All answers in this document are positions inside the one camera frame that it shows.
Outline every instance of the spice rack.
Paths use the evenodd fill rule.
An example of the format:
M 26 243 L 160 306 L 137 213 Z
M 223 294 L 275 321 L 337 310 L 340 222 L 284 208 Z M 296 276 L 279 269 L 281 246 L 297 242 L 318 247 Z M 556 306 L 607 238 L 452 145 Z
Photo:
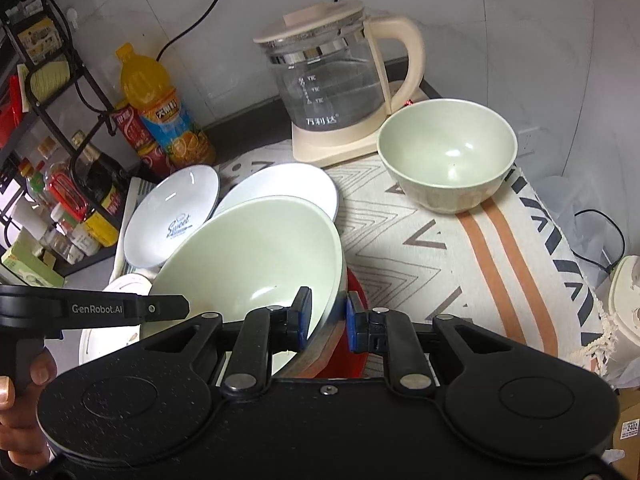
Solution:
M 31 111 L 24 115 L 22 122 L 16 126 L 15 130 L 12 132 L 10 138 L 8 139 L 5 146 L 0 150 L 0 174 L 5 174 L 12 168 L 9 166 L 15 165 L 15 154 L 14 150 L 17 147 L 20 139 L 24 135 L 26 131 L 30 129 L 30 127 L 36 122 L 39 118 L 42 123 L 49 129 L 51 135 L 55 138 L 56 142 L 65 149 L 65 151 L 70 155 L 69 161 L 69 170 L 70 176 L 73 180 L 78 191 L 84 196 L 85 200 L 89 204 L 90 208 L 92 208 L 95 212 L 103 216 L 103 218 L 109 222 L 116 229 L 120 229 L 122 225 L 122 213 L 124 209 L 124 201 L 123 205 L 120 207 L 120 210 L 115 214 L 110 214 L 100 203 L 98 203 L 91 191 L 85 186 L 85 184 L 78 177 L 78 172 L 76 170 L 76 163 L 78 161 L 79 156 L 84 151 L 85 147 L 91 142 L 94 135 L 100 130 L 101 127 L 106 126 L 108 132 L 111 136 L 115 135 L 115 129 L 113 124 L 111 123 L 110 113 L 113 112 L 113 105 L 109 101 L 108 97 L 104 94 L 98 83 L 92 77 L 91 73 L 85 66 L 84 62 L 78 51 L 73 46 L 73 40 L 71 37 L 71 31 L 69 29 L 68 24 L 66 23 L 65 17 L 58 7 L 57 3 L 54 0 L 40 0 L 42 3 L 42 10 L 28 16 L 24 19 L 21 19 L 17 23 L 12 23 L 12 20 L 7 15 L 7 9 L 11 9 L 15 5 L 18 4 L 18 1 L 8 2 L 5 1 L 2 3 L 0 7 L 0 19 L 2 19 L 2 28 L 14 46 L 15 51 L 20 58 L 20 61 L 23 62 L 27 68 L 29 73 L 27 74 L 24 81 L 24 92 L 26 95 L 26 99 L 30 104 Z M 61 46 L 57 48 L 53 52 L 49 52 L 44 59 L 39 63 L 34 63 L 27 52 L 27 49 L 20 41 L 18 35 L 28 28 L 32 27 L 36 23 L 40 22 L 44 18 L 49 18 L 54 28 L 57 30 L 57 33 L 60 37 Z M 44 101 L 39 101 L 37 97 L 33 94 L 33 90 L 31 88 L 31 78 L 33 75 L 40 69 L 42 69 L 47 64 L 53 61 L 66 60 L 69 66 L 69 80 L 65 82 L 61 87 L 57 88 L 52 95 L 47 97 Z M 94 109 L 97 115 L 97 121 L 94 126 L 89 130 L 86 134 L 84 141 L 76 148 L 64 135 L 64 133 L 60 130 L 59 126 L 56 124 L 56 121 L 53 120 L 51 115 L 48 113 L 48 108 L 69 88 L 72 86 L 77 86 L 78 82 L 83 79 L 88 83 L 91 87 L 91 90 L 95 93 L 95 95 L 100 99 L 104 110 Z M 78 88 L 79 98 L 85 102 L 84 97 L 81 95 Z M 82 259 L 77 264 L 70 266 L 66 262 L 59 262 L 57 265 L 57 271 L 66 276 L 71 274 L 72 272 L 76 272 L 77 270 L 83 269 L 91 264 L 99 262 L 103 259 L 109 258 L 113 256 L 115 252 L 115 247 L 103 248 L 94 256 L 87 256 Z

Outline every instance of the red can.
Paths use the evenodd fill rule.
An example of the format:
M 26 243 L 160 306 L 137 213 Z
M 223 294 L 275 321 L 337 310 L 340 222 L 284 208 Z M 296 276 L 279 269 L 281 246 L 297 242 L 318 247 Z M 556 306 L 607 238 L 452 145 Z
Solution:
M 146 129 L 138 111 L 127 100 L 116 106 L 111 115 L 129 145 L 151 171 L 160 178 L 166 178 L 175 171 L 175 166 L 158 142 Z

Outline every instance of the patterned tablecloth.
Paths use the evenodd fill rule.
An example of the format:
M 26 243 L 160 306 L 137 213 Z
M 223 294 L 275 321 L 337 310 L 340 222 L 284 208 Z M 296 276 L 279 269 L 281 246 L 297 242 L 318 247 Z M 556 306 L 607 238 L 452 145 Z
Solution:
M 216 169 L 222 196 L 256 171 L 293 162 L 291 142 Z M 371 155 L 329 168 L 348 267 L 370 306 L 429 322 L 447 312 L 574 364 L 605 371 L 609 324 L 558 227 L 519 168 L 469 213 L 432 213 L 409 200 Z M 382 371 L 375 356 L 369 374 Z

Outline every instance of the bolt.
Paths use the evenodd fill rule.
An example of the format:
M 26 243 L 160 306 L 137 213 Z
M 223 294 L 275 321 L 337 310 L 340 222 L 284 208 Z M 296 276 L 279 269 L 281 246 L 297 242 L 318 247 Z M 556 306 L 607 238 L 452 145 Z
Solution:
M 241 392 L 255 386 L 257 382 L 255 377 L 249 374 L 232 374 L 225 379 L 225 386 L 233 392 Z
M 407 390 L 424 390 L 431 386 L 431 379 L 422 374 L 408 374 L 401 377 L 400 384 Z
M 323 395 L 335 395 L 338 393 L 338 388 L 331 384 L 326 384 L 325 386 L 320 387 L 320 393 Z

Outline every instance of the glass kettle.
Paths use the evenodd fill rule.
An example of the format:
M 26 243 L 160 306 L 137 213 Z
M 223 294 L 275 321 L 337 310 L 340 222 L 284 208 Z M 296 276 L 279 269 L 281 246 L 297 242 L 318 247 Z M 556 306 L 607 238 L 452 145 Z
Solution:
M 377 41 L 406 47 L 409 70 L 391 95 Z M 420 30 L 403 16 L 368 17 L 357 0 L 323 2 L 283 16 L 254 39 L 266 54 L 294 128 L 334 146 L 375 132 L 404 106 L 425 68 Z

